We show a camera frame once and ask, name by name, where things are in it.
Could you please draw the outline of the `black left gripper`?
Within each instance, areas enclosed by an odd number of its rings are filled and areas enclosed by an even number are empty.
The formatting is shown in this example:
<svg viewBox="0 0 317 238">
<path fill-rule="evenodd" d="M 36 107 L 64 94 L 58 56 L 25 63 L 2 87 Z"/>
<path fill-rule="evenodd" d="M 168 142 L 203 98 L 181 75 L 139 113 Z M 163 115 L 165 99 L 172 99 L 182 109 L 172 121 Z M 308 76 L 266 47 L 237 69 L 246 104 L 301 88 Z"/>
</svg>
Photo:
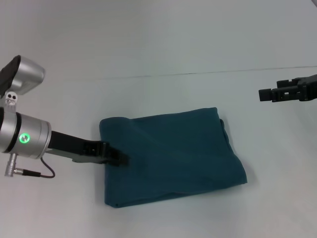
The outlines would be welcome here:
<svg viewBox="0 0 317 238">
<path fill-rule="evenodd" d="M 109 147 L 107 143 L 56 131 L 52 131 L 47 153 L 70 158 L 76 163 L 109 164 L 117 167 L 129 165 L 129 157 L 120 150 Z"/>
</svg>

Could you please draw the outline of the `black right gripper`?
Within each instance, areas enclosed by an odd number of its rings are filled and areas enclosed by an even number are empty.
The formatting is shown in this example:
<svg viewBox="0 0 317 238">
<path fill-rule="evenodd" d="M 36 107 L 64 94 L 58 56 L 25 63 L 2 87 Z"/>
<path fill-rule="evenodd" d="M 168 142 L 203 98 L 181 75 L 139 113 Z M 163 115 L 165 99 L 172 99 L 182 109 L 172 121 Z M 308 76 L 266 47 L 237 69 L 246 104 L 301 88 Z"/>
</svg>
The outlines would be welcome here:
<svg viewBox="0 0 317 238">
<path fill-rule="evenodd" d="M 261 102 L 311 101 L 317 98 L 317 75 L 281 80 L 275 89 L 259 90 Z"/>
</svg>

